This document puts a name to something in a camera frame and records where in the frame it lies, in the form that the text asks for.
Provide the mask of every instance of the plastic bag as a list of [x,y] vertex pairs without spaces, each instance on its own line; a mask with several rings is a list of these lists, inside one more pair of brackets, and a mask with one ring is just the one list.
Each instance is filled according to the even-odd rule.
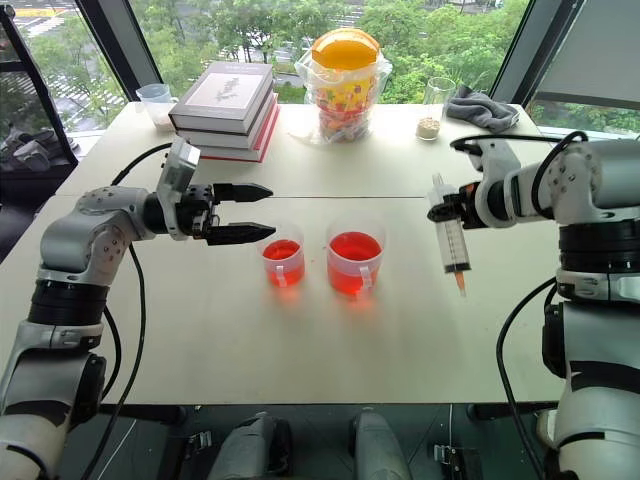
[[308,50],[295,63],[307,93],[305,103],[318,107],[317,122],[292,135],[313,143],[351,142],[369,133],[369,114],[391,73],[391,63],[379,53],[374,63],[357,70],[326,68]]

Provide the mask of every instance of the black cable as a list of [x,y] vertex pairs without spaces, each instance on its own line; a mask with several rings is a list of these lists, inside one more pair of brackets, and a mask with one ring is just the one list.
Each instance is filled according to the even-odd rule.
[[124,168],[124,170],[122,170],[118,175],[116,175],[116,178],[113,179],[113,182],[111,182],[111,185],[118,185],[124,179],[124,177],[129,175],[129,172],[131,172],[131,170],[136,165],[138,165],[142,160],[147,158],[149,155],[153,155],[154,153],[159,152],[160,150],[164,150],[165,148],[170,148],[170,147],[171,147],[171,143],[163,143],[162,145],[158,145],[156,147],[150,148],[146,152],[138,155],[129,165],[127,165]]
[[457,138],[449,144],[450,147],[456,148],[460,145],[467,143],[470,140],[491,140],[491,139],[505,139],[505,140],[525,140],[528,142],[547,142],[557,143],[561,139],[555,137],[543,137],[541,135],[509,135],[508,133],[495,133],[487,135],[471,135],[469,137]]
[[556,293],[558,293],[558,284],[554,283],[551,289],[549,290],[549,293],[547,293],[547,298],[544,299],[545,310],[549,305],[551,305],[551,301],[553,300],[553,297],[556,295]]
[[536,456],[536,452],[533,449],[533,444],[527,435],[524,423],[522,418],[520,418],[520,413],[518,412],[518,405],[516,404],[516,400],[513,396],[513,390],[511,390],[511,383],[509,382],[509,376],[507,375],[507,370],[504,366],[504,358],[503,358],[503,349],[504,349],[504,341],[507,337],[507,333],[509,332],[509,328],[511,324],[518,316],[520,311],[529,303],[533,298],[536,297],[540,292],[549,288],[551,285],[555,283],[555,277],[550,278],[542,285],[536,287],[531,293],[529,293],[526,297],[524,297],[516,308],[509,314],[507,320],[504,322],[502,329],[500,330],[500,335],[498,335],[498,342],[496,343],[496,359],[498,361],[498,371],[500,372],[500,378],[502,380],[502,385],[504,386],[504,391],[507,394],[507,401],[509,403],[509,409],[511,410],[511,415],[513,416],[513,421],[516,425],[516,430],[518,431],[518,435],[520,435],[520,439],[522,440],[522,445],[529,456],[529,460],[531,460],[531,464],[533,469],[536,472],[536,475],[539,480],[543,479],[543,468],[542,463]]
[[536,176],[533,178],[533,183],[531,184],[531,204],[535,211],[541,217],[548,218],[549,220],[553,220],[553,213],[549,213],[549,211],[542,210],[540,206],[540,184],[542,183],[542,177],[544,176],[544,172],[547,171],[551,162],[556,158],[556,156],[565,148],[567,148],[571,142],[573,142],[574,138],[580,137],[583,142],[588,142],[589,137],[584,132],[576,130],[575,132],[571,132],[569,135],[560,140],[555,147],[551,149],[549,155],[544,159],[544,161],[536,170]]
[[[138,155],[131,163],[129,163],[129,165],[127,165],[116,176],[116,178],[113,179],[113,181],[111,182],[111,185],[118,185],[129,174],[129,172],[131,172],[131,170],[136,165],[138,165],[142,160],[147,158],[149,155],[153,155],[154,153],[169,147],[171,147],[171,143],[163,143],[162,145],[155,146],[147,150],[146,152]],[[111,312],[109,311],[108,307],[105,307],[104,309],[104,316],[107,319],[109,329],[111,330],[111,335],[113,336],[113,343],[115,347],[115,363],[113,365],[113,371],[111,372],[109,381],[105,385],[104,390],[102,392],[102,398],[105,398],[107,394],[111,391],[111,388],[113,387],[113,384],[116,381],[116,377],[118,376],[118,373],[120,371],[120,365],[122,362],[122,345],[120,342],[120,333],[118,332],[118,326],[116,325],[116,322],[113,319],[113,316],[111,315]]]
[[[142,160],[147,158],[149,155],[152,155],[160,150],[163,150],[169,147],[171,147],[171,143],[164,143],[162,145],[153,147],[147,150],[146,152],[140,154],[129,165],[127,165],[126,168],[124,168],[118,175],[116,175],[116,178],[113,179],[113,181],[111,182],[111,185],[118,185],[129,174],[129,172],[131,172],[131,170],[136,165],[138,165]],[[131,388],[133,387],[133,382],[135,382],[136,376],[138,375],[138,369],[140,368],[140,361],[142,360],[142,351],[144,349],[144,337],[145,337],[146,328],[147,328],[147,304],[146,304],[146,297],[144,293],[144,290],[145,290],[144,274],[142,272],[142,266],[140,265],[140,261],[138,260],[138,255],[136,255],[136,251],[133,248],[133,245],[129,245],[129,253],[131,254],[131,258],[133,259],[133,264],[136,267],[136,272],[138,273],[138,283],[140,284],[140,336],[138,337],[138,350],[136,351],[136,358],[133,363],[131,374],[129,375],[129,380],[127,381],[127,384],[124,387],[124,391],[120,396],[120,400],[118,400],[118,403],[113,409],[113,413],[111,414],[111,418],[109,419],[107,428],[105,428],[105,431],[102,434],[102,438],[100,439],[100,443],[98,444],[98,448],[96,448],[96,451],[94,452],[93,457],[89,462],[89,465],[87,465],[87,468],[85,469],[82,475],[82,480],[89,480],[89,478],[91,477],[91,474],[93,473],[93,470],[96,468],[96,465],[98,464],[98,461],[100,460],[100,457],[102,456],[102,453],[104,452],[104,449],[107,446],[109,437],[113,432],[116,421],[118,420],[118,415],[120,414],[120,410],[122,409],[122,406],[124,405],[124,402],[126,401],[127,396],[131,391]],[[109,328],[111,328],[111,332],[114,337],[114,343],[116,342],[116,338],[117,338],[118,339],[117,345],[119,345],[120,334],[118,333],[118,327],[116,326],[116,322],[113,319],[111,312],[109,312],[109,310],[106,307],[105,307],[105,317],[107,318],[107,322],[109,323]],[[117,347],[116,347],[116,364],[118,365],[118,369],[119,369]],[[103,394],[103,398],[106,396],[109,389],[113,386],[113,383],[115,382],[115,379],[116,379],[116,375],[114,375],[114,373],[112,372],[111,378],[109,379],[109,382],[105,387],[105,393]]]
[[111,391],[111,387],[113,387],[113,384],[116,382],[116,377],[120,372],[120,364],[122,363],[122,344],[120,343],[120,333],[118,333],[118,327],[113,319],[113,315],[111,315],[111,312],[109,311],[109,307],[104,307],[104,316],[107,319],[107,324],[109,325],[109,330],[111,330],[111,336],[113,337],[116,359],[113,364],[113,370],[109,377],[109,381],[102,391],[102,398],[105,398]]
[[131,375],[129,376],[129,380],[127,381],[127,385],[124,387],[124,391],[120,396],[120,400],[116,404],[113,413],[111,414],[111,418],[109,419],[109,423],[107,424],[107,428],[102,434],[102,438],[100,439],[100,443],[98,444],[98,448],[93,454],[93,458],[87,465],[87,468],[82,475],[82,480],[89,480],[93,470],[95,469],[102,453],[104,452],[105,447],[107,446],[107,442],[109,441],[109,436],[113,432],[113,428],[116,425],[116,421],[118,419],[118,415],[120,413],[120,409],[122,405],[124,405],[127,396],[129,395],[129,391],[133,386],[133,382],[136,379],[138,374],[138,369],[140,368],[140,361],[142,360],[142,350],[144,348],[144,336],[146,333],[147,327],[147,307],[146,307],[146,299],[144,294],[144,275],[142,274],[142,267],[140,266],[140,261],[138,260],[138,256],[136,255],[136,251],[133,248],[133,245],[129,245],[129,253],[131,253],[131,258],[133,258],[133,263],[136,267],[136,271],[138,272],[138,280],[140,281],[140,336],[138,338],[138,350],[136,352],[136,358],[133,363],[133,369],[131,370]]

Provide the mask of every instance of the red water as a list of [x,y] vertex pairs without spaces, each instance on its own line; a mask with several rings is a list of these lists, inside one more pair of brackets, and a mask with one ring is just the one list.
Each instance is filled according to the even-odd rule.
[[[341,233],[329,243],[329,247],[338,255],[348,260],[363,261],[370,260],[382,252],[378,242],[366,233],[345,232]],[[355,295],[362,288],[362,278],[352,277],[336,270],[332,265],[327,264],[329,282],[336,290]],[[371,281],[376,282],[378,269],[371,272]]]
[[[284,260],[285,258],[289,258],[291,255],[296,253],[300,249],[300,245],[293,240],[276,240],[273,243],[270,243],[267,248],[264,249],[262,255],[269,260]],[[300,281],[302,276],[304,275],[304,260],[302,261],[300,267],[295,270],[290,270],[284,273],[284,279],[286,285],[293,285]],[[280,281],[275,272],[268,271],[267,278],[271,283],[280,287]]]

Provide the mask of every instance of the book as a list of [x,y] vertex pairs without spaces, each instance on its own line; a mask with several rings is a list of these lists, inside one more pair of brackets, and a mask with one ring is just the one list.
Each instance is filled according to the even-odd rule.
[[280,105],[277,103],[273,105],[269,118],[264,122],[262,130],[256,139],[255,145],[251,149],[240,148],[216,148],[216,147],[201,147],[195,145],[200,149],[200,158],[205,160],[240,160],[244,162],[262,162],[267,153],[271,137],[273,136],[273,130],[275,129],[276,120],[280,113]]
[[264,98],[256,118],[254,118],[247,134],[212,132],[208,130],[183,130],[176,133],[192,145],[204,147],[229,147],[229,148],[251,148],[260,130],[262,123],[271,111],[271,107],[278,101],[278,94],[269,92]]
[[169,112],[176,130],[246,134],[273,85],[270,64],[214,62]]

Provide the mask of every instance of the white table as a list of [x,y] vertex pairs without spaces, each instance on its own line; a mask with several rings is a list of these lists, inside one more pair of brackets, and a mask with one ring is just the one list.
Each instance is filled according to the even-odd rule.
[[[0,362],[27,315],[44,228],[71,210],[53,197],[0,267]],[[253,245],[207,247],[167,236],[137,245],[147,282],[148,334],[128,398],[143,404],[501,402],[494,358],[505,317],[553,275],[551,223],[467,235],[468,297],[442,273],[434,226],[422,199],[267,199],[223,204],[222,220],[286,217],[305,233],[307,272],[298,287],[267,284]],[[326,278],[324,234],[345,210],[375,212],[387,227],[379,282],[370,301],[335,293]],[[516,397],[559,398],[561,382],[540,358],[542,299],[508,338]],[[121,379],[138,334],[137,277],[125,257],[108,304],[124,341]],[[108,332],[98,352],[112,364]]]
[[[527,114],[510,133],[538,135]],[[466,122],[446,120],[437,140],[415,137],[421,105],[377,105],[372,135],[360,142],[314,146],[294,134],[307,131],[316,118],[310,105],[281,105],[273,139],[263,163],[203,160],[194,183],[255,182],[271,188],[278,197],[424,197],[431,176],[467,182],[479,179],[466,155],[449,143],[463,136],[487,133]],[[140,104],[131,103],[114,120],[100,141],[58,189],[58,195],[80,195],[111,183],[135,157],[172,139],[159,133]],[[549,152],[546,143],[511,142],[523,164],[540,162]],[[138,165],[123,185],[154,190],[164,152]]]
[[[448,120],[438,140],[425,143],[414,137],[420,106],[376,109],[368,139],[314,147],[289,134],[309,123],[311,107],[283,105],[263,164],[201,162],[194,182],[246,181],[274,190],[278,198],[223,204],[222,222],[268,224],[284,217],[297,223],[305,234],[307,273],[298,287],[279,290],[266,282],[252,245],[207,247],[166,236],[140,243],[149,325],[129,403],[505,400],[496,337],[515,304],[554,274],[556,227],[546,222],[468,233],[473,271],[466,274],[468,297],[461,298],[453,279],[442,273],[423,197],[434,172],[453,185],[480,178],[448,144],[481,132]],[[537,129],[522,112],[513,133]],[[80,194],[107,185],[138,154],[171,138],[155,131],[139,105],[125,107],[0,265],[2,364],[29,309],[46,226],[68,213]],[[523,164],[541,161],[549,151],[540,143],[512,148]],[[123,184],[153,190],[162,159],[157,154],[145,160]],[[354,209],[377,214],[388,230],[379,284],[367,302],[336,294],[326,279],[325,228]],[[541,302],[522,312],[505,350],[521,401],[553,400],[561,392],[562,382],[540,357]],[[138,334],[137,277],[128,256],[108,304],[124,340],[121,379],[107,398],[114,401]],[[108,333],[98,351],[112,361]]]

